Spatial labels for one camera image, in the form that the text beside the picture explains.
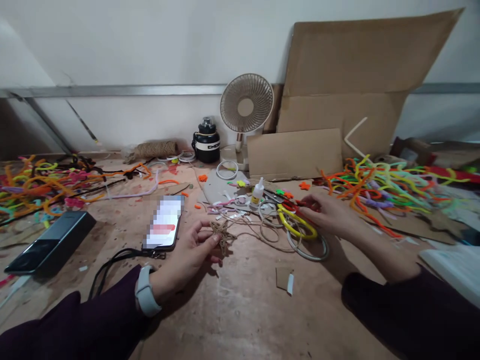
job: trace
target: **sleeve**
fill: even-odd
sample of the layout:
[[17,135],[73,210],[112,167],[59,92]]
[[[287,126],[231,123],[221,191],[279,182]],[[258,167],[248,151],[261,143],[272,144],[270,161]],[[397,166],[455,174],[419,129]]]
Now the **sleeve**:
[[394,353],[408,359],[463,359],[480,350],[480,310],[421,267],[418,276],[380,285],[350,274],[345,306]]
[[100,296],[67,295],[44,317],[0,335],[3,359],[128,359],[150,319],[137,310],[140,265]]

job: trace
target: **watch strap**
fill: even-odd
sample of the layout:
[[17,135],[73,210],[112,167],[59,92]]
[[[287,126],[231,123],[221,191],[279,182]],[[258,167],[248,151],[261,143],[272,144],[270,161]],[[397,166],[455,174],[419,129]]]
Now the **watch strap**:
[[152,318],[157,315],[162,307],[157,304],[152,292],[152,285],[150,284],[150,265],[144,266],[138,275],[137,286],[135,290],[135,297],[138,299],[138,304],[142,313]]

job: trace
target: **hand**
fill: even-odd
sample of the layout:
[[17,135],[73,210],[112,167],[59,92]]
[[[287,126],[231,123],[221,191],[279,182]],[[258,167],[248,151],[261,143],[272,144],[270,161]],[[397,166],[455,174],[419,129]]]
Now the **hand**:
[[209,227],[210,221],[198,220],[177,241],[171,256],[158,271],[150,274],[153,297],[161,304],[166,298],[181,290],[199,271],[205,260],[222,264],[222,260],[210,254],[222,236],[212,231],[201,231]]
[[354,242],[364,236],[375,235],[372,228],[339,199],[320,193],[307,195],[302,201],[306,202],[306,207],[301,207],[300,212],[339,238]]

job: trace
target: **wooden table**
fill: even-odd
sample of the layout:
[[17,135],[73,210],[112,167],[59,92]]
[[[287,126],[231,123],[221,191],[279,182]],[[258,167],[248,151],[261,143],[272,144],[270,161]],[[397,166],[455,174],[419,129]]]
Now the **wooden table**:
[[[120,160],[98,162],[105,170],[126,168]],[[193,184],[185,190],[185,212],[179,235],[200,218],[205,210],[196,209],[201,189],[197,177],[208,174],[211,167],[182,164],[176,168],[160,167],[160,180],[175,179]],[[298,181],[287,187],[296,198],[307,192]],[[112,194],[132,194],[149,190],[153,182],[135,178],[118,185]],[[311,191],[321,191],[314,186]],[[45,315],[61,299],[79,291],[86,300],[95,273],[117,251],[125,247],[140,248],[155,206],[155,193],[148,198],[100,200],[86,210],[97,220],[96,226],[71,256],[60,273],[45,283],[30,279],[0,309],[0,333],[25,321]],[[0,247],[6,244],[31,243],[45,229],[35,224],[33,216],[19,220],[0,233]],[[233,234],[250,232],[235,224]],[[206,266],[176,295],[162,311],[157,329],[141,341],[132,359],[395,359],[342,304],[341,281],[357,268],[370,279],[384,283],[373,264],[347,241],[328,238],[329,259],[323,263],[305,260],[296,253],[282,253],[258,239],[243,234],[230,248],[223,267]],[[398,253],[417,258],[420,250],[430,248],[404,242]],[[285,232],[279,245],[289,247]],[[27,246],[0,250],[0,268],[4,269]],[[161,260],[135,258],[115,264],[106,288],[121,279],[134,265],[159,266]],[[79,268],[87,266],[86,271]],[[276,267],[294,269],[293,296],[276,287]],[[0,289],[0,301],[9,286]]]

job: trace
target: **desk fan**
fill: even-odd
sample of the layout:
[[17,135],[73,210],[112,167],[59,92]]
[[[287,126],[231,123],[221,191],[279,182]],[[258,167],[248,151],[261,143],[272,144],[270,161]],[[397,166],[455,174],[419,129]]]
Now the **desk fan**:
[[220,150],[221,161],[235,162],[241,171],[249,170],[244,133],[261,127],[272,113],[273,106],[272,85],[262,76],[246,73],[230,81],[221,95],[220,115],[225,125],[237,136],[235,145]]

